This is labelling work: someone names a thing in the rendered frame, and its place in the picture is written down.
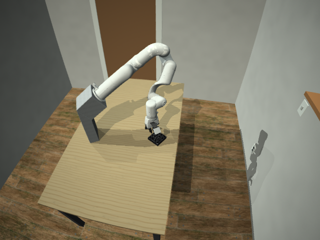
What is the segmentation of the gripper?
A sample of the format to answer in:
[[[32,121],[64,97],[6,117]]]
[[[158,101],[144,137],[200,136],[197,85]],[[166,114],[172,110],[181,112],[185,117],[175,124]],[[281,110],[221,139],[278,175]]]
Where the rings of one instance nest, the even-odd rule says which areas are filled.
[[[158,115],[155,119],[148,119],[147,116],[145,117],[145,129],[146,130],[148,129],[151,134],[152,134],[153,126],[150,123],[152,122],[155,122],[156,125],[159,125]]]

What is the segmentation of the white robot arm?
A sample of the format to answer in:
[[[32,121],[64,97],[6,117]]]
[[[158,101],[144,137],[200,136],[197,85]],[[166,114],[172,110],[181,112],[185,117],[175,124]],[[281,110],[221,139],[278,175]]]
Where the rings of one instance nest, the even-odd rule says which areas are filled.
[[[171,84],[177,67],[170,54],[170,48],[163,43],[153,43],[147,46],[135,55],[133,59],[130,59],[126,63],[127,65],[125,64],[119,68],[100,86],[93,83],[93,94],[99,101],[104,103],[106,101],[106,97],[130,79],[137,70],[142,68],[155,56],[159,56],[163,65],[163,70],[159,80],[151,86],[147,96],[148,101],[146,102],[146,117],[150,120],[155,119],[158,113],[157,109],[165,106],[167,103],[167,100],[164,97],[156,94],[156,90],[160,85]]]

